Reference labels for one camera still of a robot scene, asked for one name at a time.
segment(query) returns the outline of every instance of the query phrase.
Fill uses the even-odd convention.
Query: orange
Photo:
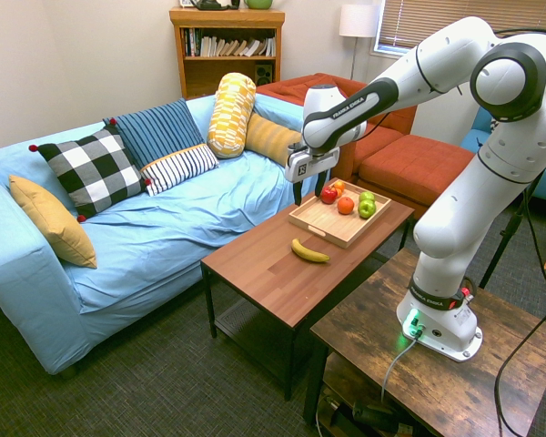
[[[340,214],[348,215],[352,210],[354,210],[354,200],[349,197],[338,200],[338,212]]]

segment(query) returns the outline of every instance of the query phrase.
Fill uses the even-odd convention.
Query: green apple
[[[369,219],[374,215],[376,212],[376,203],[374,203],[374,200],[362,200],[358,204],[358,214],[363,219]]]
[[[358,202],[361,202],[362,200],[372,200],[374,201],[374,195],[370,193],[369,191],[363,191],[360,193],[358,197]]]

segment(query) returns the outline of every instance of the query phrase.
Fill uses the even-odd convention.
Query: wooden table top
[[[396,307],[416,265],[417,256],[403,249],[311,328],[378,385],[410,344]],[[504,360],[539,319],[481,289],[470,307],[483,330],[478,353],[458,363],[417,344],[395,364],[387,393],[438,435],[512,436],[505,427],[500,434],[493,385]],[[501,406],[517,433],[527,435],[545,389],[546,323],[501,376]]]
[[[392,201],[387,210],[347,249],[289,223],[291,205],[214,251],[202,262],[240,294],[295,328],[368,255],[412,214]],[[313,263],[291,250],[299,239],[309,249],[326,253],[330,261]]]

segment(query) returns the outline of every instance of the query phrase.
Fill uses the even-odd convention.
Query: floor lamp
[[[354,77],[356,63],[356,46],[358,38],[372,38],[376,36],[379,21],[379,5],[343,5],[339,19],[339,34],[353,36],[354,56],[352,57],[352,71],[350,80]]]

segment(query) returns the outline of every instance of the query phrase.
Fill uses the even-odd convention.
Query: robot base
[[[456,310],[434,310],[407,292],[397,307],[397,317],[405,337],[414,340],[417,328],[411,322],[417,318],[417,326],[423,330],[417,342],[458,362],[473,358],[483,343],[483,332],[477,327],[477,319],[466,304]],[[453,347],[461,344],[465,347]]]

